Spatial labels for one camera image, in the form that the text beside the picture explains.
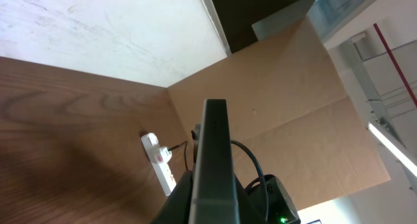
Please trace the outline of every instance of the black cable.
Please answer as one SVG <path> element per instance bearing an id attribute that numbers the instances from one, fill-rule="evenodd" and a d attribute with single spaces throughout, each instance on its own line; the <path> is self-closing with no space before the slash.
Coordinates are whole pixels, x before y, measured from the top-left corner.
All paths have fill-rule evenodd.
<path id="1" fill-rule="evenodd" d="M 266 182 L 265 182 L 265 177 L 263 176 L 261 165 L 259 165 L 259 162 L 256 160 L 256 157 L 252 154 L 252 152 L 245 145 L 243 145 L 242 143 L 236 140 L 231 140 L 230 142 L 240 147 L 250 157 L 253 164 L 255 165 L 256 171 L 258 173 L 259 181 L 261 183 L 262 191 L 263 191 L 264 217 L 265 217 L 265 221 L 268 221 L 268 191 L 266 190 Z"/>
<path id="2" fill-rule="evenodd" d="M 184 161 L 185 161 L 185 169 L 186 170 L 188 170 L 187 154 L 186 154 L 187 144 L 188 144 L 188 141 L 184 141 L 184 142 L 182 142 L 182 143 L 180 143 L 178 145 L 175 145 L 175 146 L 173 146 L 173 147 L 171 147 L 171 148 L 168 149 L 168 151 L 172 151 L 172 150 L 175 150 L 175 149 L 181 147 L 182 145 L 184 145 Z"/>

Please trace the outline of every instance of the white light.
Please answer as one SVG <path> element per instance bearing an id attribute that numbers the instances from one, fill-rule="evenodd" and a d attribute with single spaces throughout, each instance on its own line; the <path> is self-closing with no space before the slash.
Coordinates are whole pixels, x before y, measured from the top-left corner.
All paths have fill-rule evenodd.
<path id="1" fill-rule="evenodd" d="M 388 132 L 384 132 L 380 126 L 375 126 L 373 123 L 368 123 L 369 130 L 375 135 L 376 138 L 384 145 L 388 150 L 399 160 L 401 163 L 409 169 L 415 176 L 417 176 L 417 166 L 413 161 L 415 158 L 408 153 L 403 145 Z"/>

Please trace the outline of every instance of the black device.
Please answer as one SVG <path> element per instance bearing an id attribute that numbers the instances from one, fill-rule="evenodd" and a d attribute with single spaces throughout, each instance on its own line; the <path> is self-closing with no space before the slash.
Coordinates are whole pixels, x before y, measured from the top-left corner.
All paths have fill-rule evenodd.
<path id="1" fill-rule="evenodd" d="M 205 100 L 203 119 L 195 127 L 193 139 L 194 169 L 184 172 L 151 223 L 301 223 L 280 180 L 263 176 L 254 155 L 230 139 L 225 100 Z M 259 177 L 246 188 L 233 172 L 232 143 L 257 167 Z"/>

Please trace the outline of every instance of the brown wooden surface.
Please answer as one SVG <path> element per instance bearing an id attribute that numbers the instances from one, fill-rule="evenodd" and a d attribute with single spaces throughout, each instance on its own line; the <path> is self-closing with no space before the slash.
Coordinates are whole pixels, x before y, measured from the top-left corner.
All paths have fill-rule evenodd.
<path id="1" fill-rule="evenodd" d="M 148 223 L 165 196 L 143 130 L 186 139 L 166 89 L 0 57 L 0 223 Z"/>

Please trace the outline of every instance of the power strip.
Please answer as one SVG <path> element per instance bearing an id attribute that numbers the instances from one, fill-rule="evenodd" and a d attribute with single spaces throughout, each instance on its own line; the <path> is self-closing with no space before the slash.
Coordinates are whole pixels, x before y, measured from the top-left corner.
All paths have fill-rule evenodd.
<path id="1" fill-rule="evenodd" d="M 171 159 L 172 153 L 168 151 L 167 147 L 161 147 L 159 145 L 158 138 L 154 133 L 148 133 L 142 136 L 141 141 L 165 195 L 170 195 L 177 185 L 168 166 L 168 161 Z"/>

